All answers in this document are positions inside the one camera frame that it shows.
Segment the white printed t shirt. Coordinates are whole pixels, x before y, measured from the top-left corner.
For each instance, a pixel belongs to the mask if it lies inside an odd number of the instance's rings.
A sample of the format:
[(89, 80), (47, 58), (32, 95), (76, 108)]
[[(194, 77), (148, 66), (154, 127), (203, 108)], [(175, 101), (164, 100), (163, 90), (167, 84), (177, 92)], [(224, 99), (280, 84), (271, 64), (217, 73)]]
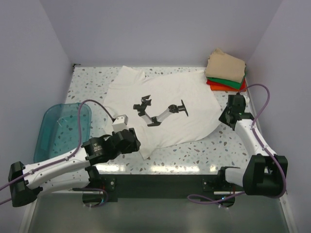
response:
[[(133, 108), (143, 97), (151, 101), (146, 114), (161, 116), (159, 126), (150, 127)], [(205, 138), (219, 126), (222, 112), (203, 70), (146, 77), (143, 70), (125, 66), (109, 85), (104, 107), (115, 117), (127, 115), (143, 159), (155, 149)]]

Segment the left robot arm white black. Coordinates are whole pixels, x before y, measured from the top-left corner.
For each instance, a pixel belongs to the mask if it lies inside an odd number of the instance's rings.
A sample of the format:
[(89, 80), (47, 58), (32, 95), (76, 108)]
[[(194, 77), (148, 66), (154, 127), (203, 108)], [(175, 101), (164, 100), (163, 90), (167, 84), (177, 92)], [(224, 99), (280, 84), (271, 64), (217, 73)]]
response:
[(43, 184), (71, 171), (106, 163), (120, 154), (139, 151), (140, 142), (133, 128), (111, 135), (105, 134), (84, 142), (81, 146), (52, 159), (36, 164), (11, 164), (9, 187), (13, 207), (25, 206), (44, 191)]

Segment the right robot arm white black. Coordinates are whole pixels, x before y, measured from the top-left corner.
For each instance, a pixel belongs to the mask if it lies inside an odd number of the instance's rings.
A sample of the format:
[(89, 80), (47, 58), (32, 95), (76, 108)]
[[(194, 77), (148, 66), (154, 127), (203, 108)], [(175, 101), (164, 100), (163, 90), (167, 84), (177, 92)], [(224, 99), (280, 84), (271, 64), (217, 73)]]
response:
[(286, 191), (288, 160), (279, 156), (260, 134), (254, 117), (245, 112), (246, 98), (229, 95), (219, 121), (230, 127), (242, 140), (250, 159), (246, 168), (225, 166), (218, 171), (216, 184), (227, 191), (234, 184), (245, 194), (279, 198)]

